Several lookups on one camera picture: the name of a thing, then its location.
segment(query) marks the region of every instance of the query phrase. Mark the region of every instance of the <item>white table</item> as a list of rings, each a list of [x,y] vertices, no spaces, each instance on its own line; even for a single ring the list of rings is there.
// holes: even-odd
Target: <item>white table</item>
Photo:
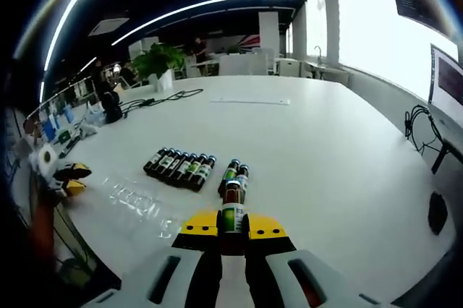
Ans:
[[[277,218],[297,248],[309,249],[373,298],[402,295],[453,244],[451,215],[439,236],[428,226],[434,187],[425,162],[349,89],[321,80],[232,76],[176,81],[168,94],[199,87],[199,95],[106,125],[68,156],[94,170],[69,214],[117,275],[166,242],[149,223],[123,232],[124,222],[98,187],[105,176],[146,184],[169,203],[169,213],[187,218],[200,207],[220,208],[217,186],[232,158],[250,167],[249,210]],[[244,103],[211,103],[220,98]],[[161,147],[217,157],[199,194],[145,176],[143,165]]]

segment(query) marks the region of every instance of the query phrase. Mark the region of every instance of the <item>sink faucet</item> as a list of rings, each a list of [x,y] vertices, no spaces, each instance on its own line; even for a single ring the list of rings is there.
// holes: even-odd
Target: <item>sink faucet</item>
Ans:
[[[317,63],[321,64],[321,48],[320,48],[320,46],[315,46],[313,50],[317,50],[317,48],[320,51],[320,54],[318,55]]]

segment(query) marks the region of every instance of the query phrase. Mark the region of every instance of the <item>monitor screen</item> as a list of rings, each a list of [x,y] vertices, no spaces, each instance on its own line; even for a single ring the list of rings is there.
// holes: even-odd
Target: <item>monitor screen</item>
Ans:
[[[463,127],[463,68],[435,46],[431,46],[431,54],[429,103]]]

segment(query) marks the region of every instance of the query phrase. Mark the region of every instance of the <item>bottle cap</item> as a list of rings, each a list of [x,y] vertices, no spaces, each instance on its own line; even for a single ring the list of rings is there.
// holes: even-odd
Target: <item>bottle cap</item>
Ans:
[[[228,180],[225,186],[228,186],[229,184],[237,184],[238,186],[241,187],[241,183],[238,180]]]

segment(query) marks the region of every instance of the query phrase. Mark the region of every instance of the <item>round table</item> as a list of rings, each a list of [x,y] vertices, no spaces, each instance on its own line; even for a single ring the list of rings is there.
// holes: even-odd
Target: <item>round table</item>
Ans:
[[[124,229],[103,180],[138,182],[161,201],[156,222],[184,220],[198,209],[220,208],[217,187],[232,158],[250,167],[249,211],[276,218],[296,248],[310,250],[374,299],[405,293],[453,244],[451,215],[439,236],[428,226],[430,169],[388,119],[343,85],[228,76],[180,80],[173,88],[145,97],[204,91],[132,111],[67,157],[93,170],[68,213],[118,276],[173,237],[160,238],[150,222]],[[217,157],[199,193],[145,175],[143,165],[161,147]]]

